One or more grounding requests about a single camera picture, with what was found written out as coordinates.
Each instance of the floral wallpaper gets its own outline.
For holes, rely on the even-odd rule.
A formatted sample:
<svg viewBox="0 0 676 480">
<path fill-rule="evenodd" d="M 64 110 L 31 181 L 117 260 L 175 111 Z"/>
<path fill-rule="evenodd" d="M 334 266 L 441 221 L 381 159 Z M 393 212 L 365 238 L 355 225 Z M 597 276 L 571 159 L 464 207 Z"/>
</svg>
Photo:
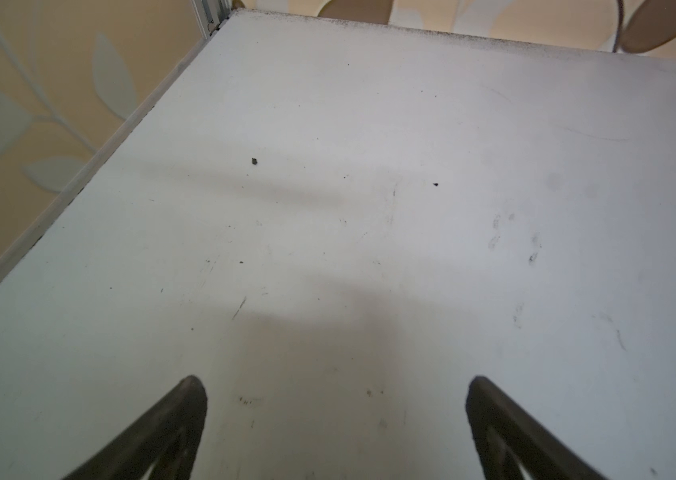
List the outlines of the floral wallpaper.
<svg viewBox="0 0 676 480">
<path fill-rule="evenodd" d="M 0 255 L 201 39 L 192 0 L 0 0 Z"/>
<path fill-rule="evenodd" d="M 234 0 L 232 5 L 676 58 L 676 0 Z"/>
</svg>

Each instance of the beige wallpaper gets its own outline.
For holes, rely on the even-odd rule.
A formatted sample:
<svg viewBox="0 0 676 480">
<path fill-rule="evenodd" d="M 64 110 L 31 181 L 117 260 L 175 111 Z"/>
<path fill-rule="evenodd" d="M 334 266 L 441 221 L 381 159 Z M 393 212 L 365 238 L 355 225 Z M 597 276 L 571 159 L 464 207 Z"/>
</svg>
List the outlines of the beige wallpaper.
<svg viewBox="0 0 676 480">
<path fill-rule="evenodd" d="M 234 0 L 233 4 L 603 52 L 613 51 L 620 33 L 620 52 L 676 58 L 676 0 Z"/>
<path fill-rule="evenodd" d="M 191 0 L 0 0 L 0 255 L 201 37 Z"/>
</svg>

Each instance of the wall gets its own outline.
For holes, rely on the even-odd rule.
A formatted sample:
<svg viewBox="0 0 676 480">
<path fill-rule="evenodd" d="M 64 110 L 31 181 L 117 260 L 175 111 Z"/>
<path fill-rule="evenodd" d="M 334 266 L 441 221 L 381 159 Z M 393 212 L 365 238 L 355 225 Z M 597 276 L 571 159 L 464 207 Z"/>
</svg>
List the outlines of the wall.
<svg viewBox="0 0 676 480">
<path fill-rule="evenodd" d="M 191 0 L 0 1 L 0 255 L 201 38 Z"/>
<path fill-rule="evenodd" d="M 234 5 L 603 52 L 613 50 L 620 31 L 621 51 L 676 58 L 675 0 L 234 0 Z"/>
</svg>

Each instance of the wallpaper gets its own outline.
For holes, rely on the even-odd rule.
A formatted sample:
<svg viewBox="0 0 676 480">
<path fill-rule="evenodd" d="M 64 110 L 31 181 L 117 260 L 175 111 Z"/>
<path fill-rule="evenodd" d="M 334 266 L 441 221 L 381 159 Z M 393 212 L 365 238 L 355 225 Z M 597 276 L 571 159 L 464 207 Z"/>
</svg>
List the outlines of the wallpaper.
<svg viewBox="0 0 676 480">
<path fill-rule="evenodd" d="M 191 0 L 0 0 L 0 255 L 201 38 Z"/>
<path fill-rule="evenodd" d="M 676 0 L 234 0 L 232 5 L 676 58 Z"/>
</svg>

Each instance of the white table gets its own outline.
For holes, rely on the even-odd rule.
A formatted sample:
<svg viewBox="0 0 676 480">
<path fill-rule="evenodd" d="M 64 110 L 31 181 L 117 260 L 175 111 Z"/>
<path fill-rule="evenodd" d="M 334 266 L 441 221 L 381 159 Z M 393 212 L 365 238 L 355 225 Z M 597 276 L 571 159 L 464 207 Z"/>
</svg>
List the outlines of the white table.
<svg viewBox="0 0 676 480">
<path fill-rule="evenodd" d="M 482 478 L 476 374 L 676 478 L 676 62 L 236 12 L 0 285 L 0 478 L 191 373 L 193 478 Z"/>
</svg>

